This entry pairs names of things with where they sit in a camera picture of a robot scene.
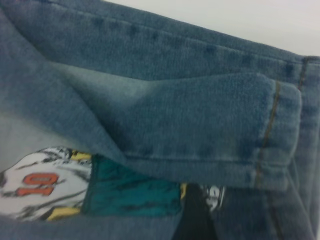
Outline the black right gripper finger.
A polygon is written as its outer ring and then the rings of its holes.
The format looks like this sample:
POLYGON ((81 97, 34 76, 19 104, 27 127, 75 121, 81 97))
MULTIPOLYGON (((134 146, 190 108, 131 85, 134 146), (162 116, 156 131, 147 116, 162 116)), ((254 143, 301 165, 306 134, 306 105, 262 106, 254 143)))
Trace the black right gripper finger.
POLYGON ((196 184, 188 185, 183 214, 173 240, 216 240, 217 234, 205 194, 196 184))

